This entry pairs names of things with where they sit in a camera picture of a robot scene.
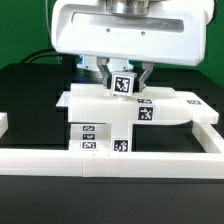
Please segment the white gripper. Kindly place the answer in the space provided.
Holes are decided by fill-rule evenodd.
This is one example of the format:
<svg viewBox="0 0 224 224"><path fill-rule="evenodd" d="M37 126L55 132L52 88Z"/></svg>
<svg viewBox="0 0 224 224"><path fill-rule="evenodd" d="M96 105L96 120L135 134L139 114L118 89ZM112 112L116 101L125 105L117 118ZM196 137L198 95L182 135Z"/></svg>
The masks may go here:
<svg viewBox="0 0 224 224"><path fill-rule="evenodd" d="M51 40L56 51L96 56L108 88L110 59L145 61L134 91L142 92L153 63L196 66L204 58L206 27L214 15L214 0L155 0L145 15L115 14L106 0L57 0Z"/></svg>

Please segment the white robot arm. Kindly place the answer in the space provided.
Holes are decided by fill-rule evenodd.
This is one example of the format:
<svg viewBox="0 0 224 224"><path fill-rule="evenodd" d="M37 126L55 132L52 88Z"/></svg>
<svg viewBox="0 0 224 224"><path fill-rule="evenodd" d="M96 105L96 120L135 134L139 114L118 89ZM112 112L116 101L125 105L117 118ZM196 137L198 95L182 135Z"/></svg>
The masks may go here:
<svg viewBox="0 0 224 224"><path fill-rule="evenodd" d="M196 66L216 0L57 0L51 41L59 53L94 56L105 81L119 61L143 63L142 87L155 63Z"/></svg>

